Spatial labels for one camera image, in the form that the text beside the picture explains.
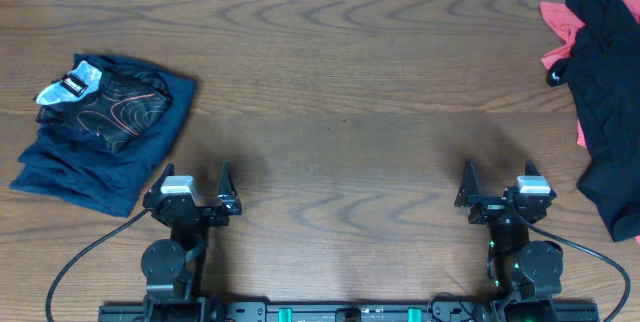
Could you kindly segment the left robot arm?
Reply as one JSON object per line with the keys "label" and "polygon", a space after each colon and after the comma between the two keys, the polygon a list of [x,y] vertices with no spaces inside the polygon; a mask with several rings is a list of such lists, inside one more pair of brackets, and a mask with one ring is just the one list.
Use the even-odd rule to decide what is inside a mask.
{"label": "left robot arm", "polygon": [[229,224],[242,213],[229,163],[222,165],[218,203],[199,206],[195,180],[177,176],[168,164],[146,192],[144,208],[170,229],[170,237],[152,243],[143,253],[141,270],[146,277],[144,321],[211,322],[225,319],[225,308],[200,290],[209,245],[209,230]]}

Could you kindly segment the black t-shirt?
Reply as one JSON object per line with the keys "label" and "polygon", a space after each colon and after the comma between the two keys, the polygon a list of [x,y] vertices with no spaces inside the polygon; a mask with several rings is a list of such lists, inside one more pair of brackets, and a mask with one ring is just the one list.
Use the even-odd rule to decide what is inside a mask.
{"label": "black t-shirt", "polygon": [[577,189],[611,239],[639,235],[639,22],[623,0],[565,0],[584,26],[548,72],[576,105],[591,163]]}

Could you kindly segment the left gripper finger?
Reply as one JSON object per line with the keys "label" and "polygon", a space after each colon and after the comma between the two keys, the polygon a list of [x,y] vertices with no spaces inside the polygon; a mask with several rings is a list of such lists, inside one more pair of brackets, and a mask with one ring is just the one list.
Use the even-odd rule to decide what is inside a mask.
{"label": "left gripper finger", "polygon": [[163,170],[163,172],[161,173],[160,177],[152,185],[152,192],[160,193],[166,178],[173,175],[174,175],[174,164],[168,163],[165,169]]}
{"label": "left gripper finger", "polygon": [[235,185],[231,178],[230,164],[227,160],[222,164],[217,196],[219,198],[238,197]]}

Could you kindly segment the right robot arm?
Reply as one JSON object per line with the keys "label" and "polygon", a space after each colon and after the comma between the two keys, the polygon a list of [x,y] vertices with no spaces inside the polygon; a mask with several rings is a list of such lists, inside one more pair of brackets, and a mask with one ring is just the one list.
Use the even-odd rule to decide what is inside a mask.
{"label": "right robot arm", "polygon": [[454,202],[469,210],[468,222],[489,230],[487,274],[496,291],[474,309],[478,321],[555,321],[551,299],[561,292],[562,248],[552,241],[533,241],[529,231],[547,215],[556,198],[532,161],[525,173],[500,196],[480,192],[473,162],[464,164]]}

